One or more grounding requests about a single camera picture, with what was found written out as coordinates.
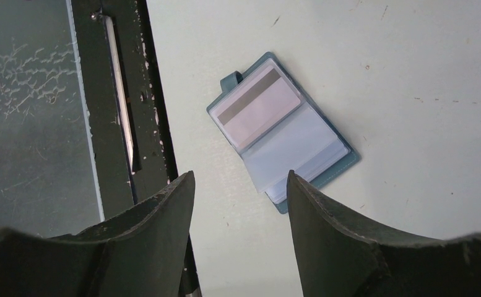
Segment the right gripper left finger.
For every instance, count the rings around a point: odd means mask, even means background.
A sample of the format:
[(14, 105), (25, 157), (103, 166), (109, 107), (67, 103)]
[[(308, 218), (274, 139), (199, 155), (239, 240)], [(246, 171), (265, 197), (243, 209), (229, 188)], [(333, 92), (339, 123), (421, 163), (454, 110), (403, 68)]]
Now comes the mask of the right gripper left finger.
[(76, 235), (0, 228), (0, 296), (177, 296), (194, 173)]

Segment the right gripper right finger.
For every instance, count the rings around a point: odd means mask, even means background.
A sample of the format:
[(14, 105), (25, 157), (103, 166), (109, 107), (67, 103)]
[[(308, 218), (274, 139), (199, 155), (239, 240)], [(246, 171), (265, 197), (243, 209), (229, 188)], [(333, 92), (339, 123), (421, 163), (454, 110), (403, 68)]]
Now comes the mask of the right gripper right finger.
[(293, 171), (287, 202), (304, 296), (481, 296), (481, 233), (433, 239), (398, 230)]

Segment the blue leather card holder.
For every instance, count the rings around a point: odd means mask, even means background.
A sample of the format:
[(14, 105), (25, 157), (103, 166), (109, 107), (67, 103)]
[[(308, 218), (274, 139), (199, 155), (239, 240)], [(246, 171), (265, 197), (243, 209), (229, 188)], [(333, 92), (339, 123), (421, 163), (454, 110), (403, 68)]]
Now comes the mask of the blue leather card holder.
[[(237, 151), (210, 115), (210, 110), (249, 75), (269, 62), (282, 71), (301, 103), (262, 136)], [(359, 153), (274, 53), (266, 52), (246, 71), (235, 71), (224, 77), (220, 87), (221, 94), (207, 107), (207, 114), (241, 158), (257, 192), (265, 194), (278, 212), (284, 214), (288, 211), (289, 171), (321, 189), (360, 161)]]

